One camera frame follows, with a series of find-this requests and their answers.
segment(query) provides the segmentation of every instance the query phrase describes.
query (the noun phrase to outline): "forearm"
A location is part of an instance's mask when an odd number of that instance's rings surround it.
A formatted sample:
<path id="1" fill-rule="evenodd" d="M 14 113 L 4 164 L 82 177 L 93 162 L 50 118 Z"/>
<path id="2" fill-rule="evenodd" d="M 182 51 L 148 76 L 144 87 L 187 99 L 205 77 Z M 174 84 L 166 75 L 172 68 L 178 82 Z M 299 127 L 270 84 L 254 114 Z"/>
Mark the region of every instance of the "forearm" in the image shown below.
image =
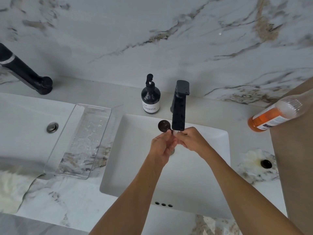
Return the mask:
<path id="1" fill-rule="evenodd" d="M 211 167 L 243 235 L 303 234 L 211 147 L 200 153 Z"/>
<path id="2" fill-rule="evenodd" d="M 146 158 L 137 176 L 89 235 L 140 235 L 162 168 Z"/>

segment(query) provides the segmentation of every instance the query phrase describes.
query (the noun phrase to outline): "orange bottle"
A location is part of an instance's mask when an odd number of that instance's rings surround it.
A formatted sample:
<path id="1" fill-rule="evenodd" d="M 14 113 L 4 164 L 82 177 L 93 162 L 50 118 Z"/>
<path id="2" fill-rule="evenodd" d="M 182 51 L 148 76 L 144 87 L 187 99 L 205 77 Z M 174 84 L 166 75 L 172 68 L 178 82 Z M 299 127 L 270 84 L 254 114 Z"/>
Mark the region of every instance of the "orange bottle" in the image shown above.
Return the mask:
<path id="1" fill-rule="evenodd" d="M 259 114 L 248 119 L 249 127 L 263 132 L 307 112 L 313 104 L 313 89 L 300 95 L 290 95 L 278 100 Z"/>

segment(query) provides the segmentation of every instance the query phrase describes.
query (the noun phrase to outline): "brown panel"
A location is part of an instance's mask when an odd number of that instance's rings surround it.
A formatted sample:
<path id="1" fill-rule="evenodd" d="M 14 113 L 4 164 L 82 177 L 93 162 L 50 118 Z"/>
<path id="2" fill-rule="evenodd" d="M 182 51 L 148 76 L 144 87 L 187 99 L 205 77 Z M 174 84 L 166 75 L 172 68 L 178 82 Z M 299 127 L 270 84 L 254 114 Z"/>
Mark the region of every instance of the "brown panel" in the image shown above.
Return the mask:
<path id="1" fill-rule="evenodd" d="M 288 92 L 313 88 L 313 77 Z M 270 129 L 288 216 L 306 235 L 313 234 L 313 108 Z"/>

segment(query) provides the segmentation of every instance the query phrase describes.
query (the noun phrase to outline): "hand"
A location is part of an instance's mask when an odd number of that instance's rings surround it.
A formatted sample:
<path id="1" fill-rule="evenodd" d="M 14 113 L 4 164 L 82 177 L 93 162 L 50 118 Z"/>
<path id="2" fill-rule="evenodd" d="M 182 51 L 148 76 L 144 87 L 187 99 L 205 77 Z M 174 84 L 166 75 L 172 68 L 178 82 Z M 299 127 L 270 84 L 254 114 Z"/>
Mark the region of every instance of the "hand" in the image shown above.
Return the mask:
<path id="1" fill-rule="evenodd" d="M 172 135 L 171 130 L 168 130 L 152 139 L 148 157 L 164 167 L 177 143 L 178 139 Z"/>
<path id="2" fill-rule="evenodd" d="M 186 128 L 184 131 L 178 132 L 175 137 L 178 138 L 178 144 L 195 151 L 200 156 L 205 148 L 212 148 L 195 127 Z"/>

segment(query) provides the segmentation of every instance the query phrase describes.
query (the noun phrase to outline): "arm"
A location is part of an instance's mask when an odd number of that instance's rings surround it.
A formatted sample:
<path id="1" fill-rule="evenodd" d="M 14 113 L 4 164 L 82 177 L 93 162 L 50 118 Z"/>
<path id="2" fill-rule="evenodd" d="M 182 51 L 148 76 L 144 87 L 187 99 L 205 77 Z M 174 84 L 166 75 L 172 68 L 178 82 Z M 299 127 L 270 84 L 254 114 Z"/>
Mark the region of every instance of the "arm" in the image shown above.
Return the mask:
<path id="1" fill-rule="evenodd" d="M 243 235 L 303 235 L 258 190 L 239 176 L 194 127 L 179 132 L 178 143 L 202 157 L 216 177 Z"/>
<path id="2" fill-rule="evenodd" d="M 89 235 L 141 234 L 154 189 L 177 142 L 170 130 L 152 140 L 150 152 L 138 174 Z"/>

